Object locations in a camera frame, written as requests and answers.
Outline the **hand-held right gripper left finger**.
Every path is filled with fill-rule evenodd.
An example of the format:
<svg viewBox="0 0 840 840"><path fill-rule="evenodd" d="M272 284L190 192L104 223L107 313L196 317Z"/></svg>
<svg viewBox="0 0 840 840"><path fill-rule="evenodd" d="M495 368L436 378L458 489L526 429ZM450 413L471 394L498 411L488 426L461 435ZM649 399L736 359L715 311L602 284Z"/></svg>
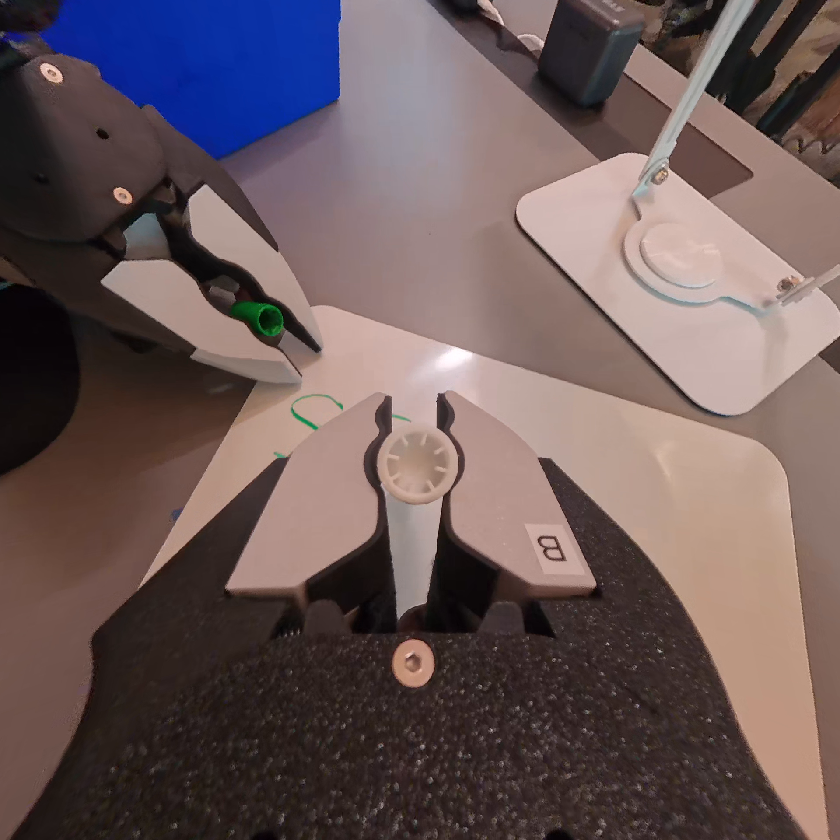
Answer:
<svg viewBox="0 0 840 840"><path fill-rule="evenodd" d="M392 399L375 392L297 446L245 543L226 590L333 602L358 632L396 630L385 496L376 474Z"/></svg>

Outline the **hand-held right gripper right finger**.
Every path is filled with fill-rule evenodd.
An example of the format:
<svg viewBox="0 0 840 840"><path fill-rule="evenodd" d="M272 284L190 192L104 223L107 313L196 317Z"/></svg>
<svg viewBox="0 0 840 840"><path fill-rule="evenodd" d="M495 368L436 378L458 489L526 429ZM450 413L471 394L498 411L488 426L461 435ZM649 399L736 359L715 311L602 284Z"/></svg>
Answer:
<svg viewBox="0 0 840 840"><path fill-rule="evenodd" d="M459 466L441 510L426 630L472 633L495 604L512 603L526 630L547 634L538 603L591 598L597 583L540 458L454 391L437 396L437 427Z"/></svg>

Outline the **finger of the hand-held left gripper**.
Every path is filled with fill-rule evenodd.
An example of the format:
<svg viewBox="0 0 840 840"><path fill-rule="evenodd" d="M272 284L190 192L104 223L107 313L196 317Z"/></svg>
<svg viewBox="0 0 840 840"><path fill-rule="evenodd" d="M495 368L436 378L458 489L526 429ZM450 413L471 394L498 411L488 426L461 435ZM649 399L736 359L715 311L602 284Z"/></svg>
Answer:
<svg viewBox="0 0 840 840"><path fill-rule="evenodd" d="M223 314L236 301L276 306L283 333L259 341L286 354L295 343L319 354L323 339L308 300L276 246L266 241L209 185L189 198L139 215L125 237L127 260L170 260L190 275L204 297ZM121 299L143 323L143 337L193 353L193 347Z"/></svg>
<svg viewBox="0 0 840 840"><path fill-rule="evenodd" d="M101 285L188 342L194 361L256 382L301 383L301 373L281 350L215 309L196 281L170 260L120 262Z"/></svg>

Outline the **green marker cap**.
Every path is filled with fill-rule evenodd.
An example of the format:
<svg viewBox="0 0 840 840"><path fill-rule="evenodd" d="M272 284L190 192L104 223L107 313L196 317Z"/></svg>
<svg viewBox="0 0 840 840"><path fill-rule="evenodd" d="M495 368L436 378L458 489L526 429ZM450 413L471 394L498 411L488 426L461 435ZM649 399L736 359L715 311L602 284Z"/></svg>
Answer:
<svg viewBox="0 0 840 840"><path fill-rule="evenodd" d="M244 322L251 331L263 338L280 336L285 329L282 311L273 304L262 301L236 301L229 309L229 316Z"/></svg>

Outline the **blue plastic bin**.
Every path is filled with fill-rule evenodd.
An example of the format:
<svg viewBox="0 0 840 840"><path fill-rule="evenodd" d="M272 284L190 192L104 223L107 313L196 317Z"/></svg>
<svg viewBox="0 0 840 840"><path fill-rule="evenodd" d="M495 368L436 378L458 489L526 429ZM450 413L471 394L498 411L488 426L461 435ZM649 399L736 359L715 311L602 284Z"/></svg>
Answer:
<svg viewBox="0 0 840 840"><path fill-rule="evenodd" d="M69 1L43 38L216 159L340 96L340 1Z"/></svg>

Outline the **white whiteboard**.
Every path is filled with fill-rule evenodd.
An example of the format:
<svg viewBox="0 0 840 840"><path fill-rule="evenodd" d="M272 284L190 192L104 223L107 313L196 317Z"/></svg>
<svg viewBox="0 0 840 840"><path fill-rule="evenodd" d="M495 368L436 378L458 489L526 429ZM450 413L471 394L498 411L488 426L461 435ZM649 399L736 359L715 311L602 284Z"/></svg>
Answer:
<svg viewBox="0 0 840 840"><path fill-rule="evenodd" d="M435 420L456 391L551 458L653 561L687 609L750 747L810 838L828 838L789 486L763 445L328 306L302 385L257 385L145 584L278 454L374 392Z"/></svg>

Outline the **black textured pad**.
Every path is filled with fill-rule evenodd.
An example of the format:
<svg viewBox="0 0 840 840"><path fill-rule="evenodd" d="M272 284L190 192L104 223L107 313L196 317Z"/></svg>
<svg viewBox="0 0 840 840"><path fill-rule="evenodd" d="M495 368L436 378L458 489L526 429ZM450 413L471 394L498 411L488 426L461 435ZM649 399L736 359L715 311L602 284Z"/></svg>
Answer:
<svg viewBox="0 0 840 840"><path fill-rule="evenodd" d="M78 402L80 368L69 314L43 292L1 293L1 475L41 454Z"/></svg>

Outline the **white metal stand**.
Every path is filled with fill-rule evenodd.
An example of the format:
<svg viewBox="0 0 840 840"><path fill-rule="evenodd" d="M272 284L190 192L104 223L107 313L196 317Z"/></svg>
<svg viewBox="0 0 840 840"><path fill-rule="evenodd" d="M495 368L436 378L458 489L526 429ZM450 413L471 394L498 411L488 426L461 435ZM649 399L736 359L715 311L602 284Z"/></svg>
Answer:
<svg viewBox="0 0 840 840"><path fill-rule="evenodd" d="M522 197L532 242L694 404L751 411L838 339L837 305L669 158L752 2L722 11L647 159L620 154Z"/></svg>

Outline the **dark grey charger box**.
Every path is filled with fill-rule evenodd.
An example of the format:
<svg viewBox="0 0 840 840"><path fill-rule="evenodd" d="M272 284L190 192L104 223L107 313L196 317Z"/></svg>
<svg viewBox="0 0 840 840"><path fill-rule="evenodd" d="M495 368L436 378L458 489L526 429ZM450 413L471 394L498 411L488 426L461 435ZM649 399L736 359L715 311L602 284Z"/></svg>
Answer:
<svg viewBox="0 0 840 840"><path fill-rule="evenodd" d="M629 2L559 1L538 61L539 76L582 108L614 92L644 31Z"/></svg>

